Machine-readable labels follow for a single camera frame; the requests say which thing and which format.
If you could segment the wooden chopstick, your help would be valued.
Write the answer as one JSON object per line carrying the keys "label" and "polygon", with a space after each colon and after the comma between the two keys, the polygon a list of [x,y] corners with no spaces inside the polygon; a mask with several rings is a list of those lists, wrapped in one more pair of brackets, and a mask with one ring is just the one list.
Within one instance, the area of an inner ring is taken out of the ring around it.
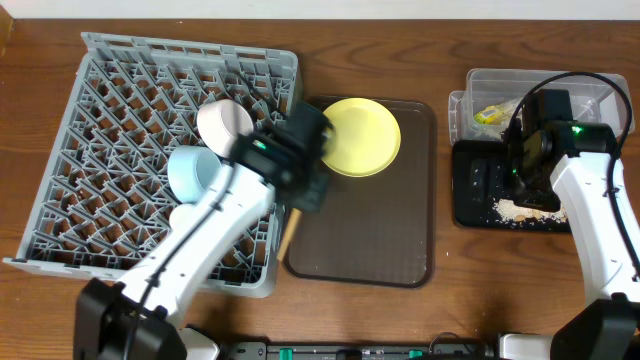
{"label": "wooden chopstick", "polygon": [[281,243],[279,246],[279,250],[277,253],[277,260],[279,262],[283,262],[284,258],[287,254],[288,248],[295,236],[296,230],[299,226],[300,220],[302,218],[302,211],[293,208],[290,213],[290,217],[288,219],[286,228],[282,234]]}

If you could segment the green snack wrapper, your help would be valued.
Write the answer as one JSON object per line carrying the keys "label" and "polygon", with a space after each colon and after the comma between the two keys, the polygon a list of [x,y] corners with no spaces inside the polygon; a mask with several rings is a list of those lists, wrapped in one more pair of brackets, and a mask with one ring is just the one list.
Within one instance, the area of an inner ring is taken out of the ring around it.
{"label": "green snack wrapper", "polygon": [[477,112],[474,115],[474,120],[478,124],[500,125],[511,119],[519,103],[519,99],[512,99],[497,105],[490,105]]}

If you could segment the white bowl with rice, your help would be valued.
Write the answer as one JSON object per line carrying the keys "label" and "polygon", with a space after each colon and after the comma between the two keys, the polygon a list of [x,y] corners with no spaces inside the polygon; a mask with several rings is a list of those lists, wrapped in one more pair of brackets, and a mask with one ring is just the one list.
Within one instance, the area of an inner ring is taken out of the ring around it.
{"label": "white bowl with rice", "polygon": [[196,125],[201,139],[218,156],[227,158],[237,136],[254,130],[249,113],[237,102],[223,99],[203,105]]}

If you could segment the light blue bowl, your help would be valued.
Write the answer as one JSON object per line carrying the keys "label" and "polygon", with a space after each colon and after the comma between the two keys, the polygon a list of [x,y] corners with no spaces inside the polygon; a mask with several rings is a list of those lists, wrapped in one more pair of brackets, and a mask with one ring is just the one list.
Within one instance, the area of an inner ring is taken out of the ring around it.
{"label": "light blue bowl", "polygon": [[208,147],[178,146],[168,159],[170,189],[180,203],[196,203],[220,168],[220,159]]}

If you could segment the white paper cup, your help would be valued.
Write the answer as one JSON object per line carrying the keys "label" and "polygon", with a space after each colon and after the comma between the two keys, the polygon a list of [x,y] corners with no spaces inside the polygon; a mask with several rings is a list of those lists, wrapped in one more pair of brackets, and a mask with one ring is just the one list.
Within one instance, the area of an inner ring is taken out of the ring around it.
{"label": "white paper cup", "polygon": [[178,225],[188,220],[194,209],[194,204],[184,203],[176,206],[169,215],[170,228],[175,230]]}

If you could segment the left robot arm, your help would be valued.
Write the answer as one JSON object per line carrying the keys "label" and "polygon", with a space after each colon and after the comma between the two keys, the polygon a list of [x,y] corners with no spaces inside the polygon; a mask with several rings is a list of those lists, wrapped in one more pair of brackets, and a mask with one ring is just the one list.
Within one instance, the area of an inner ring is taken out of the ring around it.
{"label": "left robot arm", "polygon": [[320,208],[328,177],[319,162],[334,136],[330,120],[306,102],[283,125],[238,136],[185,221],[114,284],[93,278],[82,289],[73,358],[217,358],[219,346],[183,324],[194,296],[275,201],[303,211]]}

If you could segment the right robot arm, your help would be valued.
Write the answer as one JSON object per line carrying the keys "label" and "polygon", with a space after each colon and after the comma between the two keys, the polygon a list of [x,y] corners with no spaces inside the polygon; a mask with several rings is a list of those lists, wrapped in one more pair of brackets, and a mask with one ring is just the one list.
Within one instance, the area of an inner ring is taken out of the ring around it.
{"label": "right robot arm", "polygon": [[639,356],[639,224],[603,123],[574,119],[565,90],[528,93],[505,136],[514,201],[564,209],[584,280],[586,307],[552,336],[507,334],[505,359],[636,359]]}

